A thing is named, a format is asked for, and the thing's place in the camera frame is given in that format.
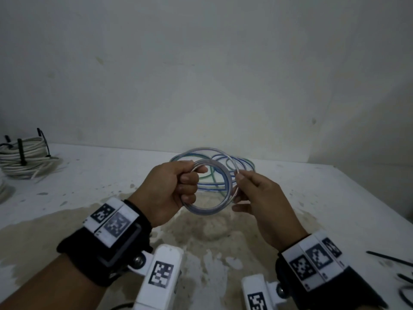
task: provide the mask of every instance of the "right hand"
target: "right hand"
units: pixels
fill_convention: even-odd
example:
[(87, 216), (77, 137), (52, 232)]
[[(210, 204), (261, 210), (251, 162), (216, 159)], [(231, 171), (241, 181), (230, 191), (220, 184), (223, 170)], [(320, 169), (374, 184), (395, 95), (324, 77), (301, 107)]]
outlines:
[[(255, 216), (264, 240), (278, 251), (306, 237), (308, 233), (298, 221), (280, 185), (254, 171), (240, 170), (235, 176), (240, 191), (234, 198), (235, 212)], [(248, 204), (237, 204), (249, 200)]]

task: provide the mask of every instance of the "white table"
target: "white table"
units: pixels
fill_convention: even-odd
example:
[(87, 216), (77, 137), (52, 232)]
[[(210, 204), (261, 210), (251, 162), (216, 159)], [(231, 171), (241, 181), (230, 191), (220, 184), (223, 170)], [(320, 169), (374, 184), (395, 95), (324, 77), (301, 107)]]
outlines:
[[(58, 242), (112, 195), (125, 198), (150, 169), (173, 154), (87, 146), (51, 145), (63, 162), (34, 180), (7, 179), (16, 191), (0, 205), (0, 300), (56, 257)], [(333, 166), (254, 160), (257, 172), (280, 183), (308, 231), (323, 227), (346, 252), (353, 267), (389, 303), (409, 309), (397, 294), (412, 268), (365, 253), (372, 250), (413, 259), (413, 225)], [(213, 202), (204, 195), (202, 202)], [(230, 208), (210, 217), (182, 209), (154, 231), (154, 246), (186, 251), (176, 309), (241, 309), (242, 277), (263, 273), (275, 279), (276, 251), (266, 245), (255, 221)], [(135, 299), (141, 278), (115, 282), (99, 309)]]

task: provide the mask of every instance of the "forearm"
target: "forearm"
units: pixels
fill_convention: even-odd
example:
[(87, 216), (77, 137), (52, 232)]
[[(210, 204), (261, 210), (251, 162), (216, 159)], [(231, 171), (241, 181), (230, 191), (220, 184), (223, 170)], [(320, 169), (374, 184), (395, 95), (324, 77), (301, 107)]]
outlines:
[(0, 310), (95, 310), (105, 291), (62, 254), (8, 297)]

